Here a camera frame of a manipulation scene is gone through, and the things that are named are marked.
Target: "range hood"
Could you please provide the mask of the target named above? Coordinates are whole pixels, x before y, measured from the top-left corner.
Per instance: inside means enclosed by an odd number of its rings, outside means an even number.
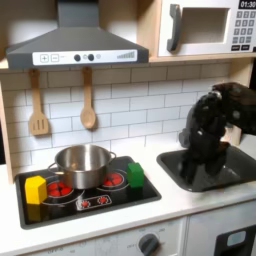
[[[148,62],[148,49],[99,27],[98,0],[57,0],[57,10],[56,30],[7,49],[10,69]]]

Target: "sink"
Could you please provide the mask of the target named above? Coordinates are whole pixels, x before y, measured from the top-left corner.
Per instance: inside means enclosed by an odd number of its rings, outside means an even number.
[[[231,146],[227,151],[226,164],[218,175],[208,175],[204,165],[200,165],[193,184],[188,184],[180,176],[178,168],[185,152],[186,150],[162,153],[157,157],[157,162],[179,187],[187,191],[204,192],[256,180],[256,161]]]

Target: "control panel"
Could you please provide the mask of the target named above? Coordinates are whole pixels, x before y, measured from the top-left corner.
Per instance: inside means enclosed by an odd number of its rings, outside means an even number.
[[[240,1],[231,51],[250,51],[256,19],[256,1]]]
[[[79,241],[30,256],[178,256],[183,246],[185,218],[128,230],[110,236]]]
[[[34,52],[32,58],[35,66],[136,62],[138,51]]]

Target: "microwave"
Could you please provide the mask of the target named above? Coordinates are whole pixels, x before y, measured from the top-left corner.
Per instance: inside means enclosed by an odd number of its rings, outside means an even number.
[[[256,52],[256,0],[162,0],[159,56]]]

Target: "white countertop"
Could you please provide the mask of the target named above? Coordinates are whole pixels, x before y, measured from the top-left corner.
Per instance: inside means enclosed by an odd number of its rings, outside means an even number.
[[[28,253],[256,199],[256,182],[205,193],[180,189],[156,162],[156,157],[166,151],[170,148],[118,154],[130,155],[140,162],[145,174],[162,195],[161,200],[32,230],[20,227],[16,188],[7,182],[6,167],[0,166],[0,255]]]

